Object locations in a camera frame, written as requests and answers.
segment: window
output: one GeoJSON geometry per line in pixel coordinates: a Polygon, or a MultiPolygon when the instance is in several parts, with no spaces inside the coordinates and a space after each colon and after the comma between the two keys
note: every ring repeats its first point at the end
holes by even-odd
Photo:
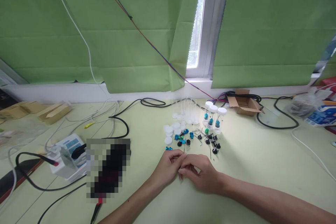
{"type": "Polygon", "coordinates": [[[198,0],[187,61],[187,78],[211,77],[226,0],[198,0]]]}
{"type": "Polygon", "coordinates": [[[200,51],[199,44],[201,41],[202,20],[203,20],[203,5],[204,0],[198,0],[194,27],[192,28],[193,31],[190,40],[187,69],[198,67],[198,56],[200,51]]]}

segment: light green desk surface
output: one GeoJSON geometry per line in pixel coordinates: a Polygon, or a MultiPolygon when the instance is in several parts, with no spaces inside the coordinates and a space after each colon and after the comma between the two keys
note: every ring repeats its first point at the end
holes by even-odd
{"type": "MultiPolygon", "coordinates": [[[[203,105],[206,100],[196,101],[203,105]]],[[[288,102],[279,101],[279,107],[284,108],[288,102]]],[[[262,104],[267,109],[261,119],[277,126],[292,125],[293,122],[273,108],[273,103],[274,100],[263,100],[262,104]]],[[[129,104],[130,102],[124,102],[119,111],[129,104]]],[[[79,120],[100,106],[101,104],[75,104],[67,117],[79,120]]],[[[151,175],[166,147],[163,125],[174,122],[171,114],[170,108],[150,108],[136,104],[120,116],[130,128],[127,136],[131,139],[130,166],[123,175],[122,188],[102,205],[96,223],[127,200],[151,175]]],[[[219,140],[221,149],[217,155],[211,155],[211,162],[218,171],[237,179],[284,191],[336,214],[336,182],[323,170],[313,154],[292,138],[290,130],[266,128],[258,124],[255,117],[238,115],[230,108],[223,120],[219,140]]],[[[61,121],[50,126],[48,131],[22,148],[22,151],[38,149],[61,121]]],[[[300,123],[302,126],[295,131],[295,135],[312,148],[325,162],[330,172],[336,175],[336,148],[330,144],[336,140],[336,136],[324,128],[313,128],[305,122],[300,123]]],[[[84,129],[84,125],[75,133],[86,141],[86,138],[91,138],[97,132],[102,123],[92,125],[88,129],[84,129]]],[[[105,123],[94,138],[106,137],[111,131],[111,125],[111,121],[105,123]]],[[[5,122],[0,127],[5,130],[11,129],[15,127],[15,121],[5,122]]],[[[194,130],[196,126],[188,125],[187,128],[194,130]]],[[[68,127],[62,130],[56,133],[54,138],[61,140],[72,129],[73,127],[68,127]]],[[[124,125],[116,120],[113,136],[125,132],[124,125]]],[[[176,141],[173,141],[172,148],[179,148],[176,141]]],[[[200,146],[197,138],[191,140],[191,146],[186,147],[185,151],[210,156],[210,147],[205,143],[200,146]]],[[[1,160],[0,175],[9,170],[8,161],[1,160]]],[[[49,189],[66,185],[64,179],[51,174],[47,164],[36,170],[31,179],[39,186],[49,189]]],[[[14,191],[10,204],[0,216],[1,223],[37,223],[52,202],[84,182],[85,178],[61,191],[41,192],[25,181],[14,191]]],[[[47,212],[42,223],[89,223],[95,206],[88,203],[86,191],[87,188],[84,186],[59,201],[47,212]]],[[[180,183],[176,178],[146,207],[135,223],[266,223],[266,221],[231,199],[203,194],[198,192],[188,179],[180,183]]]]}

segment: black cable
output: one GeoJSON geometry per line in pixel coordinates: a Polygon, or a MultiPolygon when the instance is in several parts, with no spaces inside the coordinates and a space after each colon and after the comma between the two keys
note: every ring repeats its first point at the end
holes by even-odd
{"type": "MultiPolygon", "coordinates": [[[[260,106],[261,106],[261,109],[262,110],[264,108],[263,105],[260,104],[261,102],[261,97],[259,95],[254,95],[254,94],[236,94],[234,91],[227,91],[225,93],[225,99],[228,100],[228,96],[234,96],[234,97],[245,97],[245,98],[251,98],[251,99],[254,99],[260,106]]],[[[257,113],[257,120],[258,122],[260,122],[262,125],[268,127],[268,128],[272,128],[272,129],[276,129],[276,130],[288,130],[288,129],[294,129],[294,128],[297,128],[299,126],[299,123],[297,120],[295,120],[293,117],[291,117],[290,115],[288,115],[287,113],[283,112],[281,109],[279,109],[277,107],[277,103],[279,100],[284,100],[284,99],[292,99],[293,96],[289,97],[289,96],[280,96],[278,98],[274,98],[276,99],[275,103],[274,103],[274,107],[276,108],[276,110],[278,110],[279,112],[281,112],[282,114],[284,114],[285,116],[287,116],[288,118],[292,119],[293,122],[295,122],[295,126],[291,126],[291,127],[273,127],[273,126],[270,126],[270,125],[267,125],[265,123],[263,123],[260,119],[259,119],[259,115],[260,113],[257,113]]]]}
{"type": "Polygon", "coordinates": [[[80,177],[79,179],[75,180],[74,182],[72,182],[71,184],[69,185],[66,185],[64,187],[61,187],[61,188],[55,188],[55,189],[44,189],[44,188],[41,188],[37,185],[34,184],[34,182],[28,177],[28,175],[25,173],[25,171],[21,168],[20,166],[20,162],[19,162],[19,158],[22,154],[25,154],[25,155],[30,155],[30,156],[36,156],[36,157],[39,157],[41,158],[42,160],[48,162],[49,164],[55,164],[55,161],[54,160],[51,160],[49,158],[46,158],[42,155],[39,155],[39,154],[35,154],[35,153],[30,153],[30,152],[20,152],[17,156],[16,156],[16,159],[15,159],[15,164],[18,168],[18,170],[21,172],[21,174],[26,178],[26,180],[28,180],[28,182],[34,187],[36,188],[37,190],[40,190],[40,191],[59,191],[59,190],[63,190],[71,185],[73,185],[74,183],[76,183],[78,180],[84,178],[85,176],[83,177],[80,177]]]}
{"type": "Polygon", "coordinates": [[[67,194],[63,195],[61,198],[59,198],[58,200],[56,200],[54,203],[52,203],[45,211],[44,213],[42,214],[42,216],[40,217],[40,219],[38,220],[38,223],[37,224],[40,224],[41,223],[41,220],[42,218],[44,217],[44,215],[46,214],[46,212],[54,205],[56,204],[56,202],[58,202],[59,200],[63,199],[64,197],[68,196],[70,193],[73,193],[74,191],[76,191],[78,188],[82,187],[86,185],[86,183],[84,184],[81,184],[80,186],[76,187],[75,189],[73,189],[72,191],[68,192],[67,194]]]}
{"type": "Polygon", "coordinates": [[[282,130],[282,129],[283,129],[283,130],[289,130],[289,129],[297,128],[297,127],[299,126],[298,121],[296,121],[293,117],[291,117],[290,115],[288,115],[287,113],[283,112],[281,109],[279,109],[279,108],[277,107],[277,103],[278,103],[278,101],[279,101],[279,100],[283,100],[283,99],[292,99],[292,97],[281,96],[281,97],[277,98],[276,101],[275,101],[275,103],[274,103],[274,107],[275,107],[278,111],[280,111],[282,114],[284,114],[285,116],[287,116],[287,117],[289,117],[290,119],[292,119],[292,120],[295,122],[295,126],[291,126],[291,127],[273,127],[273,126],[267,125],[267,124],[263,123],[262,121],[260,121],[260,119],[259,119],[259,114],[260,114],[260,113],[257,114],[257,120],[258,120],[258,122],[260,122],[262,125],[264,125],[264,126],[266,126],[266,127],[268,127],[268,128],[272,128],[272,129],[276,129],[276,130],[282,130]]]}
{"type": "Polygon", "coordinates": [[[124,138],[124,137],[126,137],[126,136],[129,134],[130,129],[129,129],[127,123],[126,123],[123,119],[121,119],[121,118],[119,118],[119,117],[117,117],[117,116],[119,116],[120,114],[124,113],[127,109],[129,109],[129,108],[130,108],[135,102],[137,102],[137,101],[140,101],[140,103],[141,103],[142,105],[146,106],[146,107],[155,107],[155,108],[161,108],[161,109],[162,109],[162,108],[169,107],[169,106],[171,106],[171,105],[173,105],[173,104],[175,104],[175,103],[178,103],[178,102],[181,102],[181,101],[183,101],[183,100],[186,100],[186,99],[178,100],[178,101],[173,102],[173,103],[168,104],[168,105],[166,105],[166,103],[165,103],[164,101],[157,100],[157,99],[154,99],[154,98],[136,99],[136,100],[133,101],[130,105],[128,105],[123,111],[119,112],[119,113],[116,114],[116,115],[113,115],[113,116],[110,116],[110,117],[109,117],[109,118],[114,118],[114,119],[117,119],[117,120],[121,121],[121,122],[126,126],[126,134],[123,135],[123,136],[107,137],[107,138],[104,138],[104,139],[119,139],[119,138],[124,138]],[[151,103],[151,102],[149,102],[149,101],[147,101],[147,100],[157,101],[157,102],[159,102],[159,104],[151,103]]]}
{"type": "Polygon", "coordinates": [[[93,215],[92,215],[90,224],[93,224],[93,223],[94,223],[94,221],[95,221],[95,219],[96,219],[96,216],[97,216],[97,214],[98,214],[98,211],[99,211],[101,205],[102,205],[101,203],[96,204],[96,206],[95,206],[95,208],[94,208],[94,211],[93,211],[93,215]]]}

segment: window frame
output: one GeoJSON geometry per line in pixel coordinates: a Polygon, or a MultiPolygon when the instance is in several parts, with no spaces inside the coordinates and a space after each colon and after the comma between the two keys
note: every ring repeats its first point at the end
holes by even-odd
{"type": "Polygon", "coordinates": [[[186,69],[186,78],[212,77],[225,2],[226,0],[204,0],[198,65],[186,69]]]}

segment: red wire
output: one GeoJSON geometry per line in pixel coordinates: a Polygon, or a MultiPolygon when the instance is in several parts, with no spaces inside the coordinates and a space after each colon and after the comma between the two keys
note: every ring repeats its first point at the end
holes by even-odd
{"type": "MultiPolygon", "coordinates": [[[[125,12],[125,14],[129,17],[129,15],[127,14],[127,12],[125,11],[125,9],[120,5],[120,3],[115,0],[115,2],[119,5],[119,7],[125,12]]],[[[153,46],[154,48],[156,48],[147,38],[146,36],[140,31],[140,29],[137,27],[137,25],[134,23],[133,19],[131,19],[132,23],[134,24],[134,26],[136,27],[136,29],[140,32],[140,34],[147,40],[147,42],[153,46]]],[[[170,64],[168,64],[171,69],[173,69],[175,72],[177,72],[170,64]]],[[[208,95],[207,93],[205,93],[203,90],[199,89],[198,87],[196,87],[195,85],[191,84],[189,81],[187,81],[182,75],[180,75],[182,77],[183,80],[185,80],[186,82],[188,82],[191,86],[193,86],[194,88],[197,88],[199,91],[201,91],[202,93],[206,94],[207,96],[209,96],[210,98],[212,98],[213,100],[218,100],[215,99],[213,97],[211,97],[210,95],[208,95]]]]}

